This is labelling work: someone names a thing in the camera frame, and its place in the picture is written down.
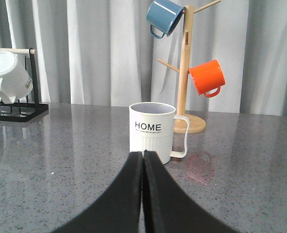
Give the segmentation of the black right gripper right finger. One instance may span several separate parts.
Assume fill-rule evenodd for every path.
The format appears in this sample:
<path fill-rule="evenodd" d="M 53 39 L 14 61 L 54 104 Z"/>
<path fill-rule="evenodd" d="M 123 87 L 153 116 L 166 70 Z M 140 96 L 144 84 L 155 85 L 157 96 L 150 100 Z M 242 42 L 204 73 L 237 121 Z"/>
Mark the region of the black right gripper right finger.
<path fill-rule="evenodd" d="M 154 151 L 143 152 L 143 213 L 147 233 L 235 233 L 195 203 Z"/>

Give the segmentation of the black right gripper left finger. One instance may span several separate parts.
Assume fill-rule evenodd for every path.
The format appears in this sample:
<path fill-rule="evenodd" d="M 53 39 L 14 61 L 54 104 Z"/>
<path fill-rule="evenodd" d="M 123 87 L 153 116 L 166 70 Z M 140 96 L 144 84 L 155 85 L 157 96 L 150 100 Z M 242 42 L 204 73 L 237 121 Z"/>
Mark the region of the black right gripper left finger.
<path fill-rule="evenodd" d="M 55 233 L 137 233 L 141 211 L 143 155 L 131 152 L 105 192 Z"/>

